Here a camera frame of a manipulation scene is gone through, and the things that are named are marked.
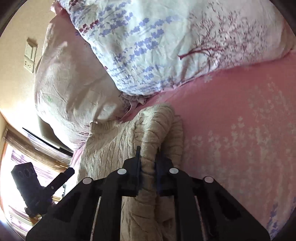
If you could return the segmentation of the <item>pink floral bed sheet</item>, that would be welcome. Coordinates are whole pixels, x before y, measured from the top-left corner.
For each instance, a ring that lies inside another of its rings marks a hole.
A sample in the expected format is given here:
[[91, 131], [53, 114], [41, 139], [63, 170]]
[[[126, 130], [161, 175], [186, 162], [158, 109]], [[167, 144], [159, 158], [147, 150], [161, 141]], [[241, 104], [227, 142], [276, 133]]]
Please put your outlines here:
[[145, 108], [157, 104], [171, 106], [182, 120], [178, 169], [213, 177], [272, 238], [295, 208], [295, 51], [219, 71], [209, 82], [196, 78]]

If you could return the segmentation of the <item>window curtain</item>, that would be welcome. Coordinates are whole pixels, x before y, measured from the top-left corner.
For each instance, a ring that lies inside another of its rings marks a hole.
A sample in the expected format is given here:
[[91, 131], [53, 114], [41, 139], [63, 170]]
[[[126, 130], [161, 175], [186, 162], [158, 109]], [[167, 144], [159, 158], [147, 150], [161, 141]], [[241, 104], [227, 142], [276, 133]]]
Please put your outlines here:
[[6, 128], [1, 139], [1, 209], [4, 217], [20, 235], [25, 236], [36, 219], [25, 213], [25, 202], [11, 175], [15, 165], [31, 162], [41, 186], [47, 186], [68, 168], [72, 153], [55, 149], [30, 133], [27, 137]]

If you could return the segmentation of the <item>beige cable-knit sweater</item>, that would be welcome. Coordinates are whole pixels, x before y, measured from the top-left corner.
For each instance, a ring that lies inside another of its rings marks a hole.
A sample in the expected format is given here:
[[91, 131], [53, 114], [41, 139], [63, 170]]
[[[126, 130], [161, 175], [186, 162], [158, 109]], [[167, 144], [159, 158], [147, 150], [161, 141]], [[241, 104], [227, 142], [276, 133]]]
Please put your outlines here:
[[141, 147], [143, 185], [137, 197], [124, 197], [121, 205], [121, 240], [176, 240], [174, 200], [158, 197], [154, 184], [154, 163], [158, 150], [181, 164], [183, 152], [182, 120], [173, 108], [157, 104], [142, 109], [125, 123], [109, 121], [91, 124], [78, 172], [100, 179], [123, 166]]

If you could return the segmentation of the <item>white wall socket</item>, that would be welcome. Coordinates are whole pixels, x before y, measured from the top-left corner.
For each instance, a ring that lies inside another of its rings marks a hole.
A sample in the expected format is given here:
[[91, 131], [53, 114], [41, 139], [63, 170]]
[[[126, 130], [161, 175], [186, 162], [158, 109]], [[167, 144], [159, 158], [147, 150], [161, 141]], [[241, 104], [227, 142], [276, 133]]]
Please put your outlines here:
[[26, 40], [23, 67], [30, 73], [34, 73], [37, 47], [30, 38]]

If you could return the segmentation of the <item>white blue floral pillow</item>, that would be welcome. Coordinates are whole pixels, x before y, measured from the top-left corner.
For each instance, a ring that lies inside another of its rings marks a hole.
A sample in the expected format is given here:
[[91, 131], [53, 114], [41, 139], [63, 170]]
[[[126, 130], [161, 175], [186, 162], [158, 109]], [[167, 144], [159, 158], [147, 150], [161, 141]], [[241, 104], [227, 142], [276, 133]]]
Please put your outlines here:
[[270, 1], [60, 1], [116, 87], [152, 95], [195, 77], [271, 61], [295, 35]]

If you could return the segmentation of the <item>pale pink floral pillow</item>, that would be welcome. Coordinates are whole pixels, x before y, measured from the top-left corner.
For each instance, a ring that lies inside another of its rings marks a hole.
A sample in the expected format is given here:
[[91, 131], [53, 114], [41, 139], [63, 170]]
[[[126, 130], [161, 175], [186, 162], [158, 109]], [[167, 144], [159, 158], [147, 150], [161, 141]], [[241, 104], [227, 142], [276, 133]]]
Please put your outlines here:
[[90, 45], [55, 1], [35, 73], [38, 116], [71, 150], [88, 138], [92, 122], [119, 120], [131, 108]]

